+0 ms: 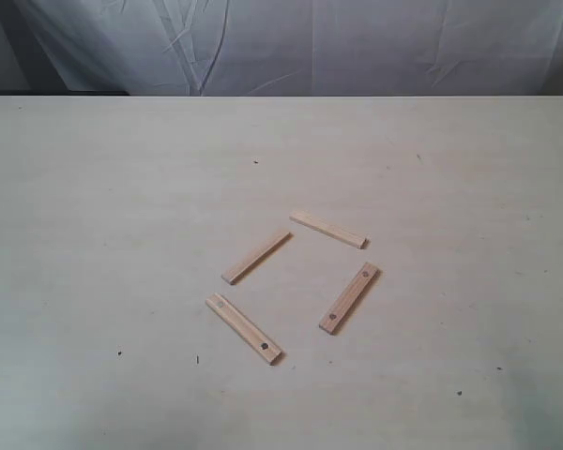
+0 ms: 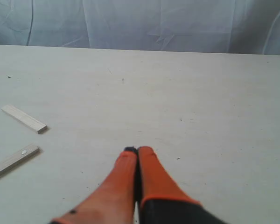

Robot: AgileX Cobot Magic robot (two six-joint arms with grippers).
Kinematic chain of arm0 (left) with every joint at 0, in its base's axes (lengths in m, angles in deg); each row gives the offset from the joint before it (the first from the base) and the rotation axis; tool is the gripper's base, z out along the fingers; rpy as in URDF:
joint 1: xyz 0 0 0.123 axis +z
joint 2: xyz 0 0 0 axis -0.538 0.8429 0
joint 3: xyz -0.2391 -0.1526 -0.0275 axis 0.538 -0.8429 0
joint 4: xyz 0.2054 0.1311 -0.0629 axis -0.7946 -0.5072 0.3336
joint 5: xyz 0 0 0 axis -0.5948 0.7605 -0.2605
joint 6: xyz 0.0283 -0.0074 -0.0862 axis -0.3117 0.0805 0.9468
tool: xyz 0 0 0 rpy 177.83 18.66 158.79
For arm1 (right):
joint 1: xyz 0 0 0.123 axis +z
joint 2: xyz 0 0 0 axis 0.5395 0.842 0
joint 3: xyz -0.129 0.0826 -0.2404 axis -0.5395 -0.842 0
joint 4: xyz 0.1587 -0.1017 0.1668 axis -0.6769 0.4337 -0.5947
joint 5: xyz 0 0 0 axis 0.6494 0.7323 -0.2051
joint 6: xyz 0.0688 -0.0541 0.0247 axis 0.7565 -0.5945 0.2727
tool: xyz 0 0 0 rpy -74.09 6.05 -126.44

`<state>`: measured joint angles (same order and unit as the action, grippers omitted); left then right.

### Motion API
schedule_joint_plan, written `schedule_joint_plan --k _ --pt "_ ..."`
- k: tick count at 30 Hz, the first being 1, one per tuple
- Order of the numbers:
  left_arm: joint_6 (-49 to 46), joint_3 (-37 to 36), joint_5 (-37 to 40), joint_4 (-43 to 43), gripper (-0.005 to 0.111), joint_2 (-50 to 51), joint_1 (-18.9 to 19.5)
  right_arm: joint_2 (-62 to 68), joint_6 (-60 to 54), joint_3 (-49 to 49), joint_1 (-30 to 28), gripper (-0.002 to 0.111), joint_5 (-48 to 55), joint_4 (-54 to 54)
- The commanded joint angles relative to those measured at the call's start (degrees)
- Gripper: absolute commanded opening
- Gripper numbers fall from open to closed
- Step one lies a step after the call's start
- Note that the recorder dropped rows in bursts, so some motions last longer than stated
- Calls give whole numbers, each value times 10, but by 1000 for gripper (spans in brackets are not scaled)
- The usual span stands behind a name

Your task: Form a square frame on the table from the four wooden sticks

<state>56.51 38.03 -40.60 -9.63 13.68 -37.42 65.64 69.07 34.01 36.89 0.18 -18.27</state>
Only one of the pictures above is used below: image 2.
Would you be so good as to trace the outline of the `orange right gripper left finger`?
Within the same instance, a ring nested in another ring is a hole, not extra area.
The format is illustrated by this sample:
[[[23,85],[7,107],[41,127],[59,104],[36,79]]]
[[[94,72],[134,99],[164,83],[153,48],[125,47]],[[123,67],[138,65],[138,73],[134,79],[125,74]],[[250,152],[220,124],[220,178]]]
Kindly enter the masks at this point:
[[[137,161],[137,150],[134,147],[126,147],[98,188],[79,205],[51,222],[53,224],[132,224]]]

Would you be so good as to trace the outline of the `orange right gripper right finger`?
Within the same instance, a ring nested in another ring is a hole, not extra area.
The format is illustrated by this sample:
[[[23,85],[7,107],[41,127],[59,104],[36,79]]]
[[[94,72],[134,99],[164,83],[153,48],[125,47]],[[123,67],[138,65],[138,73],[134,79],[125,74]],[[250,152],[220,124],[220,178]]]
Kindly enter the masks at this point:
[[[185,194],[161,165],[151,147],[138,148],[142,224],[224,224]]]

